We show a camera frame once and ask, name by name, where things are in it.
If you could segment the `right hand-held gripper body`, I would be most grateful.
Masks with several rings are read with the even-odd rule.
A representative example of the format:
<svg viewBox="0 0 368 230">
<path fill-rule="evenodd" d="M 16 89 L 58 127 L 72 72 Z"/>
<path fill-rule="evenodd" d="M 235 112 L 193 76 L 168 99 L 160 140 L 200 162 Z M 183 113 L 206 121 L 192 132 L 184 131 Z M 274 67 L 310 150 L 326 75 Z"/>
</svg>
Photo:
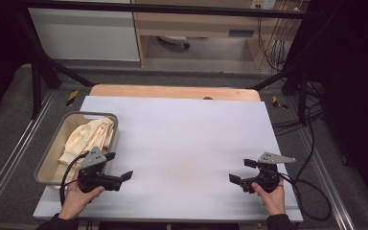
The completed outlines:
<svg viewBox="0 0 368 230">
<path fill-rule="evenodd" d="M 265 152 L 256 162 L 258 165 L 257 168 L 254 169 L 259 170 L 258 175 L 242 180 L 242 189 L 250 194 L 255 192 L 252 188 L 252 184 L 254 182 L 258 183 L 266 192 L 273 192 L 280 182 L 280 175 L 278 173 L 277 165 L 295 163 L 296 159 L 275 153 Z"/>
</svg>

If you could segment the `white power strip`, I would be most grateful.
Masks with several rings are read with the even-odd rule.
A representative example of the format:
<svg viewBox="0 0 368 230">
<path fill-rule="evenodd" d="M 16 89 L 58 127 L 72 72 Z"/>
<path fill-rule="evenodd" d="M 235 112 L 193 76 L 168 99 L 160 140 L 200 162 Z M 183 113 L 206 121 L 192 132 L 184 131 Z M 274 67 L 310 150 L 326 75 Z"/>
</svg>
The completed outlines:
<svg viewBox="0 0 368 230">
<path fill-rule="evenodd" d="M 275 3 L 276 0 L 252 0 L 250 8 L 257 10 L 272 10 Z"/>
</svg>

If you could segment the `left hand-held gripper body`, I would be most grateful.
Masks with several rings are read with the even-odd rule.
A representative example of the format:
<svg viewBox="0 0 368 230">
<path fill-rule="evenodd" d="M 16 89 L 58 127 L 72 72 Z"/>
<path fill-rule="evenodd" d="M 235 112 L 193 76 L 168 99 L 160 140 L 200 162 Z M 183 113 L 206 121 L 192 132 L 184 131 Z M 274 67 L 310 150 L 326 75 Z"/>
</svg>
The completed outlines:
<svg viewBox="0 0 368 230">
<path fill-rule="evenodd" d="M 106 191 L 119 191 L 122 185 L 121 177 L 106 175 L 104 173 L 106 153 L 99 148 L 93 148 L 86 153 L 79 167 L 79 187 L 84 193 L 89 193 L 99 186 Z"/>
</svg>

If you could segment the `wooden table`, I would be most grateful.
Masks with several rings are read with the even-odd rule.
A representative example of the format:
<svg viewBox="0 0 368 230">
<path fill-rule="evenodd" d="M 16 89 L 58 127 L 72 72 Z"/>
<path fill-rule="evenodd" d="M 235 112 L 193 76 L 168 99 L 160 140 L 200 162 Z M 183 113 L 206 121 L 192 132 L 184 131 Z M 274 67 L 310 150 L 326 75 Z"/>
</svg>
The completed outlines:
<svg viewBox="0 0 368 230">
<path fill-rule="evenodd" d="M 227 87 L 185 87 L 159 85 L 98 84 L 92 87 L 90 96 L 172 98 L 197 100 L 224 100 L 259 102 L 256 90 Z"/>
</svg>

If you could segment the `yellow black floor tape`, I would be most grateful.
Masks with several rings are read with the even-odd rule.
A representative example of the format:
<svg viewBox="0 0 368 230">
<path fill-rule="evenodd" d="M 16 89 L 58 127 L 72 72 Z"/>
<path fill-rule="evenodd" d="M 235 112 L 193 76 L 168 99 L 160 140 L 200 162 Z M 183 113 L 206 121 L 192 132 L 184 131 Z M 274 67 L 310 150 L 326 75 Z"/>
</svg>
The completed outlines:
<svg viewBox="0 0 368 230">
<path fill-rule="evenodd" d="M 279 108 L 282 108 L 282 109 L 288 109 L 288 106 L 286 104 L 280 103 L 276 96 L 272 96 L 272 105 L 274 107 L 279 107 Z"/>
<path fill-rule="evenodd" d="M 73 90 L 67 100 L 66 106 L 72 106 L 74 100 L 77 98 L 79 94 L 79 90 Z"/>
</svg>

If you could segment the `black metal stand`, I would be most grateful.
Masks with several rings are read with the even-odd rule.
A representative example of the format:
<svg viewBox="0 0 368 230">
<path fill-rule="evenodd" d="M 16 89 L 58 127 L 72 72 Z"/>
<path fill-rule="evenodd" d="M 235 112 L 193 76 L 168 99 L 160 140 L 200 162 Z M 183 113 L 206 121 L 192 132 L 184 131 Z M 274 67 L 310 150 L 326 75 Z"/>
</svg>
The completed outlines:
<svg viewBox="0 0 368 230">
<path fill-rule="evenodd" d="M 284 95 L 291 95 L 294 91 L 299 89 L 297 118 L 303 122 L 303 125 L 307 123 L 305 121 L 306 101 L 307 101 L 307 94 L 308 94 L 307 69 L 308 69 L 308 64 L 310 62 L 310 55 L 311 55 L 311 51 L 309 50 L 309 48 L 304 49 L 280 73 L 277 73 L 273 77 L 270 77 L 267 80 L 264 80 L 254 86 L 251 86 L 251 89 L 260 91 L 268 87 L 272 83 L 279 81 L 280 79 L 286 78 L 287 80 L 282 88 L 282 92 Z"/>
<path fill-rule="evenodd" d="M 72 80 L 75 80 L 84 86 L 92 87 L 95 85 L 94 82 L 86 80 L 49 57 L 41 45 L 35 26 L 33 25 L 33 21 L 29 16 L 29 11 L 27 9 L 16 7 L 12 10 L 12 15 L 19 24 L 22 34 L 25 36 L 26 43 L 30 49 L 33 83 L 33 119 L 36 118 L 42 110 L 41 81 L 45 81 L 49 89 L 59 89 L 61 86 L 61 81 L 58 77 L 57 71 L 65 74 Z"/>
</svg>

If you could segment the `white chair base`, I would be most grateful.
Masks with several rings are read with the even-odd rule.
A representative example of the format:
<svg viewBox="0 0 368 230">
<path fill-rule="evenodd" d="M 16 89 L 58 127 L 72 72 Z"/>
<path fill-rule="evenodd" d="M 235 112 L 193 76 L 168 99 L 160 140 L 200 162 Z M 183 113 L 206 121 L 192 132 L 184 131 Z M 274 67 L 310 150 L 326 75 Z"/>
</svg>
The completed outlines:
<svg viewBox="0 0 368 230">
<path fill-rule="evenodd" d="M 188 43 L 188 40 L 185 36 L 160 35 L 159 38 L 171 44 L 182 45 L 185 49 L 189 49 L 191 47 L 191 45 Z"/>
</svg>

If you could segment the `person's right hand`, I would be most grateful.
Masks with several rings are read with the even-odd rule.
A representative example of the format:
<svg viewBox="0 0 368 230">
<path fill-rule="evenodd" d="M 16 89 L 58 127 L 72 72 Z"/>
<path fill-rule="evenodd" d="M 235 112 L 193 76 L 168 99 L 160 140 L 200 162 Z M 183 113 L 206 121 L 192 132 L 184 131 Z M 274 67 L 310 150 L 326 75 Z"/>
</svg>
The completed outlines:
<svg viewBox="0 0 368 230">
<path fill-rule="evenodd" d="M 286 212 L 284 181 L 280 180 L 275 190 L 266 192 L 258 183 L 254 182 L 252 188 L 262 199 L 264 207 L 270 216 L 282 215 Z"/>
</svg>

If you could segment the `black frame crossbar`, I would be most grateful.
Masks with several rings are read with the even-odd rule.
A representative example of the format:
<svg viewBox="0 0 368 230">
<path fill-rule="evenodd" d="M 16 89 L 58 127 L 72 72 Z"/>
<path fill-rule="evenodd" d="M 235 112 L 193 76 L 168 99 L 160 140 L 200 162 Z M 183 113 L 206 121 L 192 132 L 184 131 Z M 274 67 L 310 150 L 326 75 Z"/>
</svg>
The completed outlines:
<svg viewBox="0 0 368 230">
<path fill-rule="evenodd" d="M 304 19 L 317 17 L 319 12 L 310 11 L 275 11 L 275 10 L 247 10 L 218 7 L 173 6 L 152 4 L 124 4 L 58 0 L 17 0 L 17 3 L 35 9 L 97 11 L 97 12 L 146 12 L 146 13 L 176 13 L 196 15 L 221 15 L 260 18 Z"/>
</svg>

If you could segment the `aluminium floor rail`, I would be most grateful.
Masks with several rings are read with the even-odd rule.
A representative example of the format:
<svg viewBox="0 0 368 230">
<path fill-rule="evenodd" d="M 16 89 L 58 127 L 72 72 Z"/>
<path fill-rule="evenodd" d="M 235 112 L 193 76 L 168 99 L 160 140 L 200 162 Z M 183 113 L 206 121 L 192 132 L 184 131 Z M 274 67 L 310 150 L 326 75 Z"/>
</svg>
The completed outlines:
<svg viewBox="0 0 368 230">
<path fill-rule="evenodd" d="M 330 173 L 319 155 L 319 151 L 314 146 L 314 138 L 307 126 L 300 128 L 300 135 L 304 140 L 308 155 L 311 156 L 310 162 L 315 169 L 318 180 L 323 192 L 327 195 L 333 211 L 333 216 L 340 230 L 355 230 L 355 225 L 349 215 L 341 196 L 331 178 Z"/>
<path fill-rule="evenodd" d="M 16 169 L 18 163 L 20 162 L 24 152 L 27 147 L 30 145 L 33 137 L 35 136 L 35 132 L 40 126 L 44 116 L 46 115 L 54 96 L 56 95 L 56 90 L 49 90 L 42 103 L 41 110 L 37 113 L 37 115 L 28 122 L 26 129 L 23 131 L 20 139 L 18 140 L 16 146 L 11 152 L 11 155 L 7 159 L 5 165 L 0 171 L 0 196 L 3 194 L 9 180 L 11 179 L 14 170 Z"/>
</svg>

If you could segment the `white cabinet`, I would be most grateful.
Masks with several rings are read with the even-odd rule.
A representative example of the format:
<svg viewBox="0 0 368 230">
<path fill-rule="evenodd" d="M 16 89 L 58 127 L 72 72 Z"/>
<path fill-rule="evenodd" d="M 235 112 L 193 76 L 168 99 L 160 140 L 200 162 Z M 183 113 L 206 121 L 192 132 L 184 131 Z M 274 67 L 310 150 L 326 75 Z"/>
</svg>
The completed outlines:
<svg viewBox="0 0 368 230">
<path fill-rule="evenodd" d="M 128 12 L 29 9 L 45 52 L 56 59 L 138 61 Z"/>
</svg>

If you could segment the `person's left hand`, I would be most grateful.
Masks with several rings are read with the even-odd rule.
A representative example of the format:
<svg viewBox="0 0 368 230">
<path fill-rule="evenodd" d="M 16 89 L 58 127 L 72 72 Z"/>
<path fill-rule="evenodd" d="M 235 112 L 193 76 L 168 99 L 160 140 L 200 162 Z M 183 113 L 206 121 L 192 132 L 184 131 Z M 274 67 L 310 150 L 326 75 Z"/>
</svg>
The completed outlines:
<svg viewBox="0 0 368 230">
<path fill-rule="evenodd" d="M 67 187 L 65 200 L 58 214 L 60 219 L 76 219 L 84 208 L 103 191 L 104 187 L 99 186 L 89 193 L 81 191 L 78 183 L 79 172 L 75 172 L 73 182 Z"/>
</svg>

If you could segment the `grey plastic basket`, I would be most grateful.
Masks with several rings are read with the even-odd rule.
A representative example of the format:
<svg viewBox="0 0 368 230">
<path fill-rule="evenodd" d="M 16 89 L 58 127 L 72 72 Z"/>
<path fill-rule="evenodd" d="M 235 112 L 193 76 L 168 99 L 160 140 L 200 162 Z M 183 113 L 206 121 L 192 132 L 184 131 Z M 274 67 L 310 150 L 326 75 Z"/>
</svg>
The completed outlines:
<svg viewBox="0 0 368 230">
<path fill-rule="evenodd" d="M 67 164 L 60 163 L 58 160 L 65 150 L 69 137 L 78 127 L 103 118 L 111 120 L 114 126 L 106 135 L 107 141 L 102 147 L 102 152 L 107 154 L 115 149 L 119 139 L 119 129 L 118 119 L 114 114 L 82 111 L 70 112 L 59 123 L 48 148 L 36 167 L 34 179 L 40 184 L 51 187 L 53 190 L 58 190 L 68 167 Z"/>
</svg>

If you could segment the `light wooden desk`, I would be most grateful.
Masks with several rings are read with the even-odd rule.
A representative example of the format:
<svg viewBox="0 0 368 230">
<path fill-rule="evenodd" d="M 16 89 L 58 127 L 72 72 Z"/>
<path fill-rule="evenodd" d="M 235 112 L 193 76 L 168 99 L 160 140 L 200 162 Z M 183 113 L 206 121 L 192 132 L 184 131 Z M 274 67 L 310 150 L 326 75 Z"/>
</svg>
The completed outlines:
<svg viewBox="0 0 368 230">
<path fill-rule="evenodd" d="M 196 6 L 251 9 L 252 0 L 130 0 L 133 4 Z M 300 12 L 303 0 L 276 0 L 273 10 Z M 298 19 L 255 18 L 221 15 L 196 15 L 136 12 L 133 15 L 137 36 L 234 37 L 246 41 L 257 69 L 265 67 L 269 48 L 281 35 L 292 41 L 299 28 Z"/>
</svg>

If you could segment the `pale yellow garment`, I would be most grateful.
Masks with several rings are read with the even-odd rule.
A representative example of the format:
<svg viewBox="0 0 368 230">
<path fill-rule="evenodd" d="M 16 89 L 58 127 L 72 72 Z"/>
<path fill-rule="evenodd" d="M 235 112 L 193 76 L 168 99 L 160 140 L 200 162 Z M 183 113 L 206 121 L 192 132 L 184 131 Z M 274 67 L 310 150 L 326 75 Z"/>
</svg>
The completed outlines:
<svg viewBox="0 0 368 230">
<path fill-rule="evenodd" d="M 104 117 L 78 126 L 68 137 L 58 162 L 69 166 L 79 155 L 97 147 L 100 150 L 110 146 L 115 122 Z"/>
</svg>

